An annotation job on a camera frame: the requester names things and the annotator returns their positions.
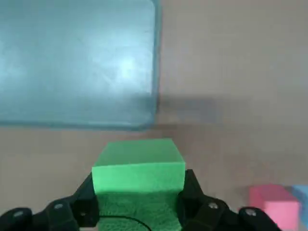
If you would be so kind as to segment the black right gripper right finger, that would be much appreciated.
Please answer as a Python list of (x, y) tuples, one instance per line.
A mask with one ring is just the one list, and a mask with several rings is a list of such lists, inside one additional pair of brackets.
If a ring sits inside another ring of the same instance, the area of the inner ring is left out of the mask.
[(236, 213), (222, 200), (207, 196), (193, 170), (185, 171), (183, 190), (177, 196), (177, 217), (183, 231), (280, 231), (261, 209), (242, 207)]

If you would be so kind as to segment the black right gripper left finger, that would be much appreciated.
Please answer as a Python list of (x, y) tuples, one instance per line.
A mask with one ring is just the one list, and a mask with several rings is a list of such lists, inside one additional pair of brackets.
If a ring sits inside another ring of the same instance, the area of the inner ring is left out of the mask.
[(71, 196), (50, 202), (42, 211), (16, 207), (0, 216), (2, 231), (78, 231), (94, 228), (100, 219), (92, 174)]

